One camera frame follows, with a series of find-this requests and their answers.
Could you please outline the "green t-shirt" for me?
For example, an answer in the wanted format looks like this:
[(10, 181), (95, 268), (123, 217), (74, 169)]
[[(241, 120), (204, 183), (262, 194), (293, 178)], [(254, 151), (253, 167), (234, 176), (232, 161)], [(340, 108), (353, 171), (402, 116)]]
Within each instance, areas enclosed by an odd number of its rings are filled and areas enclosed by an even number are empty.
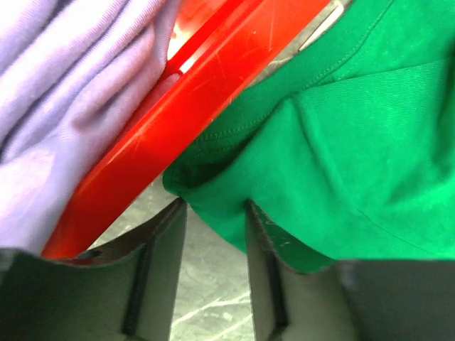
[(245, 250), (245, 203), (338, 259), (454, 258), (454, 2), (354, 1), (165, 171)]

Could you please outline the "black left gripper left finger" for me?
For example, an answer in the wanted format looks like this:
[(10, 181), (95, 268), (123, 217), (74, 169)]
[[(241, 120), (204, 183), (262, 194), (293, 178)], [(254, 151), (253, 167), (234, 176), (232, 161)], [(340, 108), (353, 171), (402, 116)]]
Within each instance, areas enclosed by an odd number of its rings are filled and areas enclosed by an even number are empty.
[(2, 249), (1, 339), (169, 339), (186, 218), (174, 200), (74, 259)]

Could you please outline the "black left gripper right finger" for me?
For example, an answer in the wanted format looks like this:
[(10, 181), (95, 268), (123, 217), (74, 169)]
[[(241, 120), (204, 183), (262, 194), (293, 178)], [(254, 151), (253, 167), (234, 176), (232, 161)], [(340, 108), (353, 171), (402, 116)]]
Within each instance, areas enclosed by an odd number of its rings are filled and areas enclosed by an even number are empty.
[(453, 340), (452, 261), (334, 261), (245, 205), (257, 340)]

